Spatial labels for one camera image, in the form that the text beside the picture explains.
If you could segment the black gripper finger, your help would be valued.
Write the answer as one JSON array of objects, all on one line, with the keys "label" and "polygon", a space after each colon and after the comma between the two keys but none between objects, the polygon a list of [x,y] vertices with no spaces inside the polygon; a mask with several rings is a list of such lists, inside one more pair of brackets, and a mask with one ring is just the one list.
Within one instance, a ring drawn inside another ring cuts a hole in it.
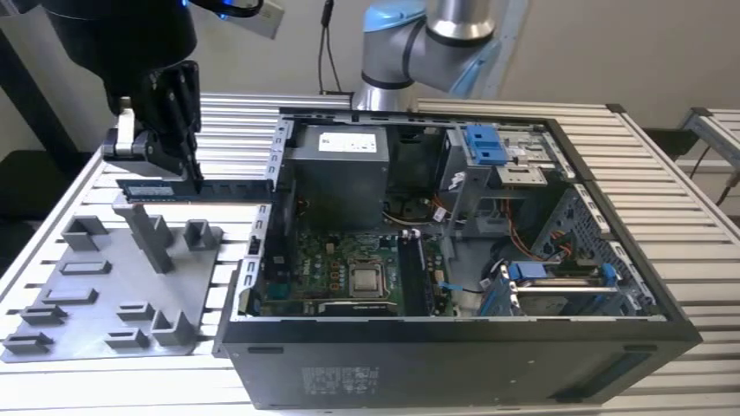
[{"label": "black gripper finger", "polygon": [[147,159],[147,137],[136,132],[135,110],[124,107],[118,125],[103,144],[103,158],[115,167],[140,176],[159,176],[158,166]]},{"label": "black gripper finger", "polygon": [[202,129],[199,66],[194,61],[152,71],[132,97],[135,154],[155,166],[158,175],[174,178],[199,192],[203,173],[196,161],[196,133]]}]

